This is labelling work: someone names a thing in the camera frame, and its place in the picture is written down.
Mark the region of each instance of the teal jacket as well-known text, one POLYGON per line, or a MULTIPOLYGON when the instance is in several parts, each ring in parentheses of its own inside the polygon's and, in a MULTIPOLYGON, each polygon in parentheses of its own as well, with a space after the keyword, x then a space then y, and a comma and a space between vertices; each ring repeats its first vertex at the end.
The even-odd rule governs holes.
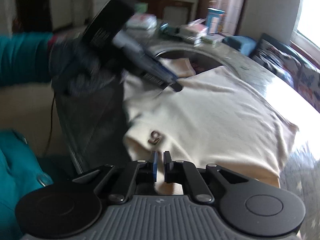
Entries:
MULTIPOLYGON (((49 82, 48 33, 0 37, 0 86, 49 82)), ((13 130, 0 130, 0 239, 16 240, 22 232, 14 209, 21 197, 51 179, 40 168, 24 137, 13 130)))

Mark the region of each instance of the metal screw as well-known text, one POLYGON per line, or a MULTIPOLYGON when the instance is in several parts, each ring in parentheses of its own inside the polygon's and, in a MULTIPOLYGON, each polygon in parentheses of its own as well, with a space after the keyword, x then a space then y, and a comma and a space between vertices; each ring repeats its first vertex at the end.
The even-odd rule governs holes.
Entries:
POLYGON ((109 195, 109 200, 111 200, 113 202, 121 202, 124 200, 124 196, 122 196, 120 194, 111 194, 111 195, 109 195))
POLYGON ((212 200, 212 197, 207 194, 199 194, 199 195, 196 195, 196 200, 199 202, 209 202, 212 200))

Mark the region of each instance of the window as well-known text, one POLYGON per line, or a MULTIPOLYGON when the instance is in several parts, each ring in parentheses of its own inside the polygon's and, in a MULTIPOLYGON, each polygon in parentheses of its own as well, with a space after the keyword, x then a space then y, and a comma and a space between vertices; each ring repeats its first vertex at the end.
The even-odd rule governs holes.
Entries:
POLYGON ((320 0, 303 0, 298 33, 320 48, 320 0))

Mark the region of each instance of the gray ribbed panel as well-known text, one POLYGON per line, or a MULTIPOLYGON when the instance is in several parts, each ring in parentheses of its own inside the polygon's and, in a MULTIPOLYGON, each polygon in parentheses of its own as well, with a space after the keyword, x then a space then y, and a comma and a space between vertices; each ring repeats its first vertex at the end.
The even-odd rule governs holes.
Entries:
MULTIPOLYGON (((24 236, 23 240, 39 240, 24 236)), ((134 196, 124 205, 110 206, 101 219, 66 240, 245 240, 232 231, 209 206, 185 195, 134 196)), ((297 239, 288 236, 286 240, 297 239)))

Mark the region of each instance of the person's arm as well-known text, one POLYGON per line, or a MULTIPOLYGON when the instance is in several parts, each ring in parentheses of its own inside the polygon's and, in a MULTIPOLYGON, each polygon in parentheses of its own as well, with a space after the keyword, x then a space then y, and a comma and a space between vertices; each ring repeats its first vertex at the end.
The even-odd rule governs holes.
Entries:
POLYGON ((51 33, 0 37, 0 86, 49 82, 48 41, 51 33))

